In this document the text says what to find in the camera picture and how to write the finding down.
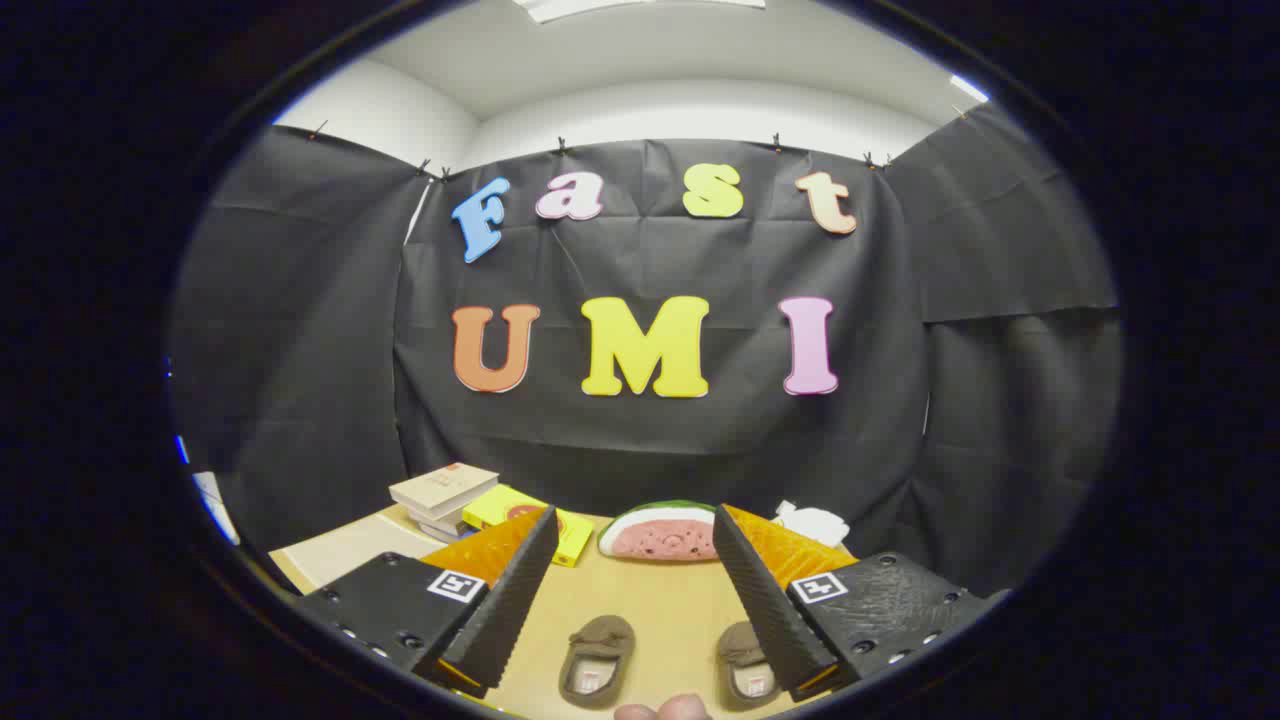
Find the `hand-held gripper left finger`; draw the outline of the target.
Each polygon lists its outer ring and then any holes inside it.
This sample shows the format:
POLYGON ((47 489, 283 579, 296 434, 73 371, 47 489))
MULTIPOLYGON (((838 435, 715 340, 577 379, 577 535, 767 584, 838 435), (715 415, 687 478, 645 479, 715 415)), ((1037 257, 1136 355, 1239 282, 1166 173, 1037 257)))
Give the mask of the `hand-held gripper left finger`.
POLYGON ((559 543, 534 506, 421 559, 383 551, 300 600, 300 611, 404 673, 483 698, 500 684, 559 543))

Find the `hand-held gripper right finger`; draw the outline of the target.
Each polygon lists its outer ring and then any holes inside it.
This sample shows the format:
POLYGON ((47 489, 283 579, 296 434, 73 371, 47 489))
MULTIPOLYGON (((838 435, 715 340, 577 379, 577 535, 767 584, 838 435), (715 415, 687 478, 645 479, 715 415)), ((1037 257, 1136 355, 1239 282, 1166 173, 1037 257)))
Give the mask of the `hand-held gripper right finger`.
POLYGON ((979 596, 905 553, 863 559, 716 507, 713 544, 782 691, 804 701, 941 648, 1009 596, 979 596))

